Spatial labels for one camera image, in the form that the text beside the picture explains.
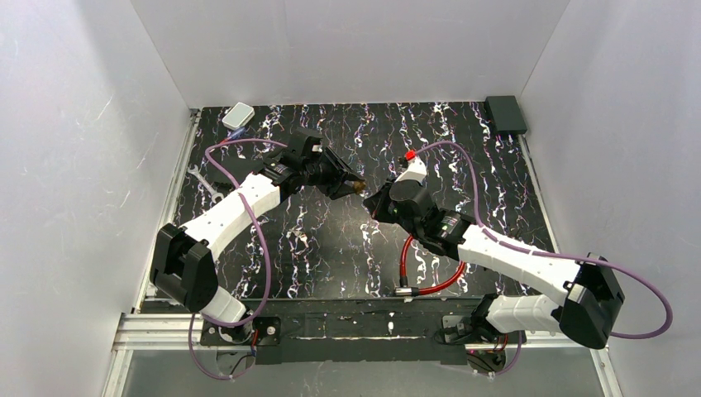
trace white device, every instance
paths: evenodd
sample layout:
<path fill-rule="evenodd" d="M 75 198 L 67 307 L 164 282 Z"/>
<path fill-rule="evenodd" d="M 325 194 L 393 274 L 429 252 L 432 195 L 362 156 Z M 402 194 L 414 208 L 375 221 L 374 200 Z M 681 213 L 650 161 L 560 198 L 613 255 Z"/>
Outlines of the white device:
<path fill-rule="evenodd" d="M 237 103 L 236 106 L 229 110 L 229 113 L 224 116 L 222 122 L 230 130 L 236 130 L 243 127 L 253 117 L 253 108 L 245 103 Z"/>

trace metal wrench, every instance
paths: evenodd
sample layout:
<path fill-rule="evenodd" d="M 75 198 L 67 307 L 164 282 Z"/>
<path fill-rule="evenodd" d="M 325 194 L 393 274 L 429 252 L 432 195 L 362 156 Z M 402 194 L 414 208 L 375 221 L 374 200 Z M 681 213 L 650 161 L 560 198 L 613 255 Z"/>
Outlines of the metal wrench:
<path fill-rule="evenodd" d="M 194 175 L 194 177 L 199 180 L 199 183 L 202 184 L 202 186 L 204 186 L 204 188 L 209 191 L 209 193 L 212 195 L 212 201 L 214 203 L 219 203 L 220 201 L 222 201 L 224 199 L 224 194 L 217 192 L 217 190 L 214 189 L 209 184 L 209 182 L 207 182 L 206 179 L 204 179 L 202 174 L 199 173 L 199 167 L 197 167 L 196 164 L 193 164 L 192 167 L 188 168 L 188 174 Z"/>

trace black marble surface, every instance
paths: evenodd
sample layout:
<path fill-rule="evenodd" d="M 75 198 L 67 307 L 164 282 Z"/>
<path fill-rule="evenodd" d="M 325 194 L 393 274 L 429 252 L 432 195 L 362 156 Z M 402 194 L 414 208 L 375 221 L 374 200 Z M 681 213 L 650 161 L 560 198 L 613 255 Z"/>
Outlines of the black marble surface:
<path fill-rule="evenodd" d="M 204 151 L 231 132 L 221 123 L 227 108 L 204 108 L 189 164 L 203 168 L 208 180 L 221 175 L 204 159 Z M 498 232 L 514 233 L 530 244 L 551 250 L 551 242 L 518 141 L 493 136 L 482 103 L 380 103 L 256 107 L 243 137 L 286 142 L 293 126 L 317 129 L 351 167 L 368 181 L 370 195 L 395 171 L 395 159 L 408 149 L 453 140 L 472 155 L 478 173 L 483 220 Z M 213 153 L 235 176 L 243 178 L 250 159 L 270 148 L 262 144 L 229 146 Z M 467 164 L 453 150 L 422 156 L 427 186 L 437 204 L 473 213 L 472 182 Z M 362 207 L 362 197 L 331 201 L 304 188 L 260 218 L 273 261 L 271 297 L 373 298 L 388 295 L 398 283 L 398 256 L 406 232 L 379 224 Z M 197 217 L 213 205 L 209 193 L 186 175 L 175 223 Z M 434 257 L 416 246 L 408 256 L 411 285 L 434 285 L 450 277 L 457 263 Z M 225 250 L 217 267 L 220 282 L 238 297 L 259 298 L 265 286 L 265 263 L 253 227 Z M 470 264 L 445 296 L 532 293 L 528 287 L 491 270 Z"/>

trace white wall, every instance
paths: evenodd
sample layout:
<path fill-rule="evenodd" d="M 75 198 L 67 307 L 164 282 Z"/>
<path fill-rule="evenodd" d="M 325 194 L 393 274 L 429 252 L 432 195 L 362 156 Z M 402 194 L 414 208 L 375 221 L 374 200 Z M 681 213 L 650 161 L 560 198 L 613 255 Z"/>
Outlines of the white wall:
<path fill-rule="evenodd" d="M 623 393 L 699 395 L 701 3 L 572 0 L 520 102 L 563 250 L 638 270 L 675 308 L 662 337 L 610 341 Z M 622 285 L 616 330 L 658 327 L 654 296 Z"/>
<path fill-rule="evenodd" d="M 128 0 L 0 10 L 0 394 L 99 395 L 188 109 Z"/>
<path fill-rule="evenodd" d="M 132 0 L 191 108 L 521 93 L 569 0 Z"/>

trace floor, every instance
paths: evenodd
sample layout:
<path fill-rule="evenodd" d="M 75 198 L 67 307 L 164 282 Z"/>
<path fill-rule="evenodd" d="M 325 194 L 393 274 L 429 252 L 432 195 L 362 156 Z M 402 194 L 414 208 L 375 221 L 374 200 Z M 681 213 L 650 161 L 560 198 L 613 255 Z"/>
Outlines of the floor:
<path fill-rule="evenodd" d="M 228 108 L 204 108 L 189 164 L 199 165 L 207 180 L 226 182 L 204 160 L 207 147 L 231 131 L 221 120 Z M 518 140 L 493 136 L 482 103 L 382 103 L 256 107 L 244 137 L 286 142 L 295 127 L 318 129 L 326 144 L 368 181 L 366 195 L 377 191 L 396 170 L 395 159 L 409 149 L 439 140 L 456 141 L 473 156 L 478 173 L 483 220 L 498 232 L 551 250 L 545 220 Z M 253 160 L 269 151 L 241 144 L 215 151 L 218 160 L 245 178 Z M 464 161 L 452 151 L 423 156 L 427 186 L 439 206 L 472 214 L 472 183 Z M 227 193 L 226 187 L 220 191 Z M 407 234 L 394 225 L 378 224 L 349 196 L 331 201 L 305 188 L 261 219 L 274 262 L 272 297 L 378 298 L 398 283 L 398 255 Z M 175 223 L 197 217 L 212 206 L 209 192 L 186 175 Z M 265 282 L 262 253 L 255 231 L 243 232 L 222 254 L 218 274 L 225 288 L 242 298 L 260 298 Z M 434 257 L 416 243 L 409 253 L 410 284 L 437 284 L 455 272 L 457 263 Z M 527 286 L 491 270 L 470 265 L 449 296 L 533 293 Z"/>

